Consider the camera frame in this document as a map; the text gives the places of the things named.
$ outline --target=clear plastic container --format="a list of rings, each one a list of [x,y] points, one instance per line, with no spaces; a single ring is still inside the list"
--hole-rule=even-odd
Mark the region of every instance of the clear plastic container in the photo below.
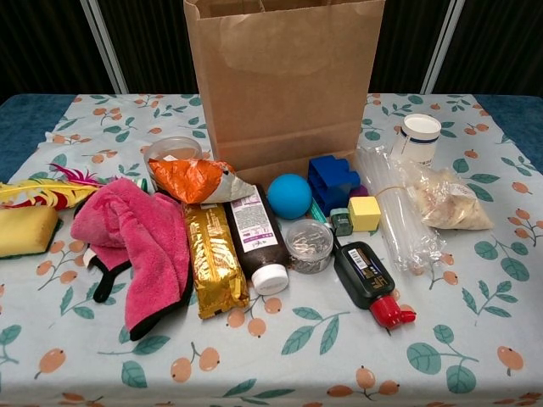
[[[332,258],[332,232],[316,220],[294,222],[288,229],[285,243],[290,253],[291,268],[299,273],[323,271]]]
[[[165,159],[173,161],[176,159],[201,159],[202,148],[192,138],[188,137],[168,137],[158,140],[149,146],[143,160],[147,167],[147,172],[151,177],[154,189],[156,189],[156,183],[154,182],[153,171],[149,167],[150,159]]]

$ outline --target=clear plastic bag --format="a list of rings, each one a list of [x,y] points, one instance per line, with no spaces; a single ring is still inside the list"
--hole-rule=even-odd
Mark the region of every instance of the clear plastic bag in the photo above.
[[[473,231],[494,227],[475,193],[449,170],[431,170],[411,160],[397,166],[425,225]]]
[[[394,162],[381,148],[359,149],[356,170],[381,209],[379,230],[400,271],[420,275],[430,272],[441,257],[444,242],[434,229],[421,222],[403,187]]]

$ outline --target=blue toy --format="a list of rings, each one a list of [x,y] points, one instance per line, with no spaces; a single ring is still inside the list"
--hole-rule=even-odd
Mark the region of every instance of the blue toy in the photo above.
[[[277,216],[296,219],[309,210],[311,189],[301,176],[285,174],[271,183],[268,188],[268,202]]]
[[[349,171],[349,161],[332,155],[310,159],[307,181],[325,216],[332,209],[346,208],[350,190],[360,186],[358,174]]]

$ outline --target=black curtain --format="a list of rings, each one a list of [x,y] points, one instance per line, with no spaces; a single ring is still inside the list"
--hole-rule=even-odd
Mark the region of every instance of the black curtain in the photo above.
[[[130,92],[196,93],[182,0],[100,0]]]
[[[543,96],[543,2],[467,0],[434,93]]]
[[[419,93],[449,0],[387,0],[370,92]]]
[[[113,92],[76,0],[1,0],[0,53],[0,102],[28,92]]]

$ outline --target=yellow sponge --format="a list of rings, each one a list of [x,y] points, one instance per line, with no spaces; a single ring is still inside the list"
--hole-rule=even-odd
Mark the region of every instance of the yellow sponge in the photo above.
[[[0,258],[45,252],[58,221],[50,206],[0,209]]]

